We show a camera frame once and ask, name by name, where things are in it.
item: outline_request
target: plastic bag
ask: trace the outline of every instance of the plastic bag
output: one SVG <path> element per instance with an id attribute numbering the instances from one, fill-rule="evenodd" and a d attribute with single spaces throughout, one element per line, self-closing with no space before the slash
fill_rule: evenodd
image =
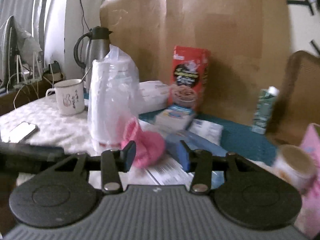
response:
<path id="1" fill-rule="evenodd" d="M 110 45 L 102 60 L 92 62 L 88 127 L 95 151 L 120 148 L 124 127 L 138 117 L 135 105 L 139 71 L 129 55 Z"/>
<path id="2" fill-rule="evenodd" d="M 13 15 L 11 15 L 8 20 L 0 27 L 0 62 L 8 62 L 10 60 L 7 57 L 8 53 L 8 42 L 9 42 L 9 31 L 10 28 L 13 27 L 16 31 L 16 43 L 21 56 L 21 60 L 26 62 L 29 66 L 33 66 L 34 58 L 33 53 L 37 54 L 42 51 L 40 48 L 40 44 L 36 42 L 35 38 L 32 37 L 30 33 L 23 30 L 23 28 L 19 25 Z M 2 71 L 0 67 L 0 87 L 6 86 L 9 80 L 9 71 L 7 64 L 2 66 Z M 16 71 L 16 66 L 13 65 L 10 67 L 10 70 Z"/>

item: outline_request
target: white tablecloth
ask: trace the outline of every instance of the white tablecloth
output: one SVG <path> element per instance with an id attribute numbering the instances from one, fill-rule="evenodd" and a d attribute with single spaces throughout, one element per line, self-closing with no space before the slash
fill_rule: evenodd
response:
<path id="1" fill-rule="evenodd" d="M 91 136 L 87 127 L 87 111 L 73 116 L 62 116 L 58 112 L 55 95 L 41 98 L 17 108 L 0 117 L 1 137 L 8 137 L 9 132 L 21 122 L 36 124 L 39 131 L 26 142 L 33 145 L 52 145 L 63 147 L 66 153 L 87 152 L 91 156 L 98 155 L 93 149 Z M 143 130 L 153 129 L 153 125 L 141 121 Z M 21 174 L 17 184 L 21 184 L 31 176 Z M 128 173 L 120 172 L 124 188 L 127 184 L 154 185 L 145 170 L 134 167 Z M 100 172 L 91 171 L 89 182 L 95 188 L 101 188 Z"/>

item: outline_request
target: pink cloth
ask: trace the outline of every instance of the pink cloth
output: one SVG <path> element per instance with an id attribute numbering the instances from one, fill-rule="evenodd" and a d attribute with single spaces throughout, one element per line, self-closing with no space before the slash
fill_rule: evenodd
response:
<path id="1" fill-rule="evenodd" d="M 302 231 L 314 238 L 320 231 L 320 138 L 315 127 L 309 124 L 300 148 L 307 152 L 315 162 L 318 175 L 307 194 L 302 196 L 302 209 L 297 221 L 303 221 Z"/>
<path id="2" fill-rule="evenodd" d="M 142 131 L 137 118 L 130 119 L 123 134 L 121 148 L 123 149 L 129 141 L 135 141 L 137 145 L 136 157 L 133 165 L 137 168 L 146 168 L 153 165 L 164 153 L 165 141 L 157 132 Z"/>

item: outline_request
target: barcode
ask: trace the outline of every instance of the barcode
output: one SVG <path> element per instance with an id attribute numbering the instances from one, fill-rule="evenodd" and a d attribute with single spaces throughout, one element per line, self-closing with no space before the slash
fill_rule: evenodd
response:
<path id="1" fill-rule="evenodd" d="M 179 179 L 177 179 L 176 177 L 165 179 L 163 182 L 163 185 L 182 184 L 183 181 L 181 181 Z"/>
<path id="2" fill-rule="evenodd" d="M 160 174 L 164 174 L 168 171 L 175 170 L 176 168 L 177 168 L 176 165 L 174 165 L 172 163 L 166 163 L 166 165 L 164 165 L 164 166 L 156 167 L 155 170 L 156 170 L 156 172 L 158 172 Z"/>

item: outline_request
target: pink sponge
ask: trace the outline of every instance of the pink sponge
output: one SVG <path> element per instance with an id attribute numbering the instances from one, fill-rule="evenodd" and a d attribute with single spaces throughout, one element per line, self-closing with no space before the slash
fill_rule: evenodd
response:
<path id="1" fill-rule="evenodd" d="M 137 168 L 146 168 L 153 165 L 164 153 L 165 141 L 157 132 L 143 132 L 137 118 L 130 119 L 123 134 L 121 148 L 123 149 L 129 141 L 135 141 L 137 145 L 136 157 L 133 165 Z"/>

